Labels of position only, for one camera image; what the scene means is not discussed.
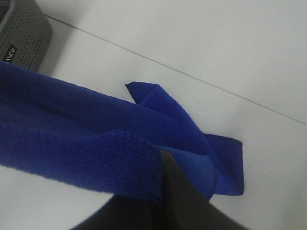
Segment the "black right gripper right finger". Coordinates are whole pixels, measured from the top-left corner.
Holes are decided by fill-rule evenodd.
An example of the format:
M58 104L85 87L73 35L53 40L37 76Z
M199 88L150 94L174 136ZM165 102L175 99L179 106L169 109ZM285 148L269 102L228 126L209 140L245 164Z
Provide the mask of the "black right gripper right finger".
M209 203L188 181L169 151L163 160L163 202L169 230L246 230Z

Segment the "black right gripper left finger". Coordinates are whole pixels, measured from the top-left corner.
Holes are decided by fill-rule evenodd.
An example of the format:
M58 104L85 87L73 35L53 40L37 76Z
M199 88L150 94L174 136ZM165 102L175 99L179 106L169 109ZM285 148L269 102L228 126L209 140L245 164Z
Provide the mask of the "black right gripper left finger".
M74 230L164 230L165 212L152 202L115 195Z

